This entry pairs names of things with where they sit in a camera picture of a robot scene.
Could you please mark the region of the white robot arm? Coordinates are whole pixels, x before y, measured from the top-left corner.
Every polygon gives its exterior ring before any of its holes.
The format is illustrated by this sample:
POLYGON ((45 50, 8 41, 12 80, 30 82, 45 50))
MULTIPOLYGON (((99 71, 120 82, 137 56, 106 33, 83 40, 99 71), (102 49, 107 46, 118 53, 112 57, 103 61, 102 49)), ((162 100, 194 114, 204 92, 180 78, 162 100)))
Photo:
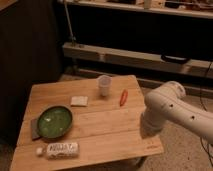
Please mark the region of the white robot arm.
POLYGON ((213 113, 184 102, 185 96, 185 88, 176 81, 166 82, 147 93, 140 121, 141 136, 159 134, 170 120, 213 144, 213 113))

